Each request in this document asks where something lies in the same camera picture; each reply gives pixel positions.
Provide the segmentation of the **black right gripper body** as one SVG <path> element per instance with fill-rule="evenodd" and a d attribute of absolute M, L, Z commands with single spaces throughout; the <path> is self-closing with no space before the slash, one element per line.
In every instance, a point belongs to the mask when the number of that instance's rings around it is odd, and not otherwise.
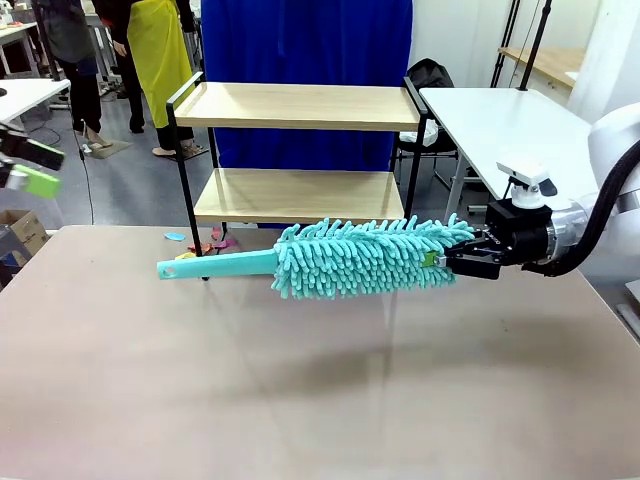
<path fill-rule="evenodd" d="M 521 265 L 541 260 L 548 249 L 548 229 L 552 210 L 516 207 L 513 203 L 490 203 L 485 215 L 486 228 L 477 247 L 487 266 L 479 277 L 498 279 L 502 266 Z"/>

